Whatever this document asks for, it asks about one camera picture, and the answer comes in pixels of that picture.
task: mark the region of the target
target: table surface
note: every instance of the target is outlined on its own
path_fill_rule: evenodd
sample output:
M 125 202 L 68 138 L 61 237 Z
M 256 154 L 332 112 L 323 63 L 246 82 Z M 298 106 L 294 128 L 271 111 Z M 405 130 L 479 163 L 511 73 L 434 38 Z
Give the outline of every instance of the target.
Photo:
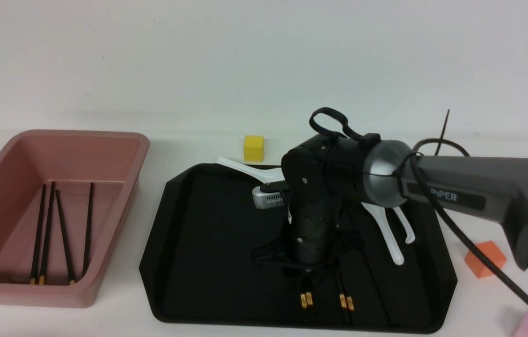
M 16 133 L 1 130 L 0 149 Z M 165 324 L 153 318 L 138 266 L 165 183 L 195 164 L 213 162 L 219 155 L 241 160 L 243 138 L 170 132 L 145 135 L 151 146 L 140 174 L 139 191 L 95 304 L 87 309 L 0 305 L 0 336 L 389 336 L 373 332 Z M 281 156 L 306 137 L 267 138 L 264 164 L 279 164 Z M 405 141 L 413 145 L 416 140 Z M 472 155 L 528 157 L 528 141 L 456 141 Z M 455 155 L 447 147 L 441 151 Z M 528 293 L 528 270 L 517 269 L 500 226 L 454 212 L 450 215 L 473 241 L 495 241 L 508 258 L 504 271 Z M 435 336 L 467 337 L 475 333 L 509 337 L 527 307 L 497 278 L 476 279 L 463 260 L 467 250 L 442 222 L 441 225 L 459 282 L 445 324 Z

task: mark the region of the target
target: pink storage tray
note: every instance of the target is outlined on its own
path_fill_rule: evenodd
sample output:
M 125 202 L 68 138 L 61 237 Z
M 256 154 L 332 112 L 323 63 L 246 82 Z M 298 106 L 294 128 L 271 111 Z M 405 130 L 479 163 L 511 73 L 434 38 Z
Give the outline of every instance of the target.
M 127 132 L 32 130 L 0 151 L 0 304 L 89 307 L 137 187 L 150 141 Z M 42 184 L 60 190 L 77 282 L 69 284 L 56 201 L 46 285 L 29 284 Z M 94 182 L 90 264 L 82 276 L 90 182 Z

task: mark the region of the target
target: orange block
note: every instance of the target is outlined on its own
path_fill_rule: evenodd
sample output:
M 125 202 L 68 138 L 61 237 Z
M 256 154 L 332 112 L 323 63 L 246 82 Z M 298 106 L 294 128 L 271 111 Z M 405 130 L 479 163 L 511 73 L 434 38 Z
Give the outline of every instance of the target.
M 503 255 L 499 247 L 497 247 L 493 241 L 479 243 L 476 247 L 478 247 L 478 249 L 489 258 L 489 260 L 495 263 L 499 269 L 506 264 L 506 256 Z M 485 278 L 493 275 L 493 272 L 485 267 L 484 264 L 472 254 L 472 252 L 466 254 L 465 262 L 477 278 Z

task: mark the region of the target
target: yellow block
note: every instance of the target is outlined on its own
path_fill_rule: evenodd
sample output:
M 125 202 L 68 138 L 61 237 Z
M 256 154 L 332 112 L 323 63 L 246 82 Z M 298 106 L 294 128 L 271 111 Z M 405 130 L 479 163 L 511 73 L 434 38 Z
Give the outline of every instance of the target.
M 264 137 L 245 136 L 243 143 L 243 160 L 263 161 L 264 160 Z

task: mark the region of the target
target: black wire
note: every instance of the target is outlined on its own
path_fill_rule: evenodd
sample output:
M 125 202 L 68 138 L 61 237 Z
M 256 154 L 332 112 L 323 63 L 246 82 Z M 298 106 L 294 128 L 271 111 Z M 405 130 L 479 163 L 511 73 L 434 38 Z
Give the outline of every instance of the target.
M 428 139 L 420 141 L 416 144 L 412 151 L 416 152 L 423 145 L 433 142 L 441 142 L 451 145 L 458 149 L 463 155 L 469 156 L 468 152 L 466 152 L 460 145 L 453 143 L 452 141 L 440 139 L 437 139 L 436 141 L 430 141 Z M 508 288 L 510 288 L 510 290 L 517 297 L 519 297 L 521 300 L 524 301 L 524 303 L 528 305 L 527 293 L 521 290 L 521 288 L 514 281 L 512 281 L 512 279 L 510 279 L 503 271 L 501 271 L 501 269 L 499 269 L 499 267 L 495 265 L 495 263 L 491 262 L 491 260 L 482 251 L 480 251 L 480 249 L 478 249 L 476 245 L 474 245 L 474 243 L 466 236 L 466 234 L 462 232 L 462 230 L 457 226 L 457 224 L 455 224 L 452 218 L 450 218 L 450 216 L 446 213 L 445 209 L 439 203 L 437 197 L 435 197 L 435 195 L 431 193 L 431 189 L 427 185 L 423 177 L 422 171 L 420 170 L 420 168 L 418 168 L 418 159 L 418 156 L 414 156 L 410 160 L 410 168 L 412 170 L 412 174 L 414 175 L 414 179 L 416 179 L 416 183 L 420 185 L 424 196 L 427 198 L 431 206 L 435 209 L 437 214 L 441 217 L 441 219 L 445 222 L 445 224 L 449 227 L 453 234 L 455 234 L 457 238 L 466 246 L 466 248 L 468 248 L 472 252 L 472 254 L 474 254 L 480 260 L 480 262 L 482 262 L 490 271 L 492 271 L 493 274 L 495 274 L 495 276 L 497 276 L 497 278 L 501 280 L 501 282 L 503 282 Z
M 445 129 L 447 128 L 447 120 L 449 120 L 449 109 L 447 110 L 447 114 L 445 115 L 445 121 L 443 122 L 443 128 L 441 130 L 441 136 L 439 137 L 439 139 L 443 139 L 443 137 L 445 137 Z M 438 145 L 437 145 L 437 151 L 435 151 L 435 156 L 438 156 L 439 155 L 439 150 L 441 149 L 441 144 L 443 142 L 440 142 Z

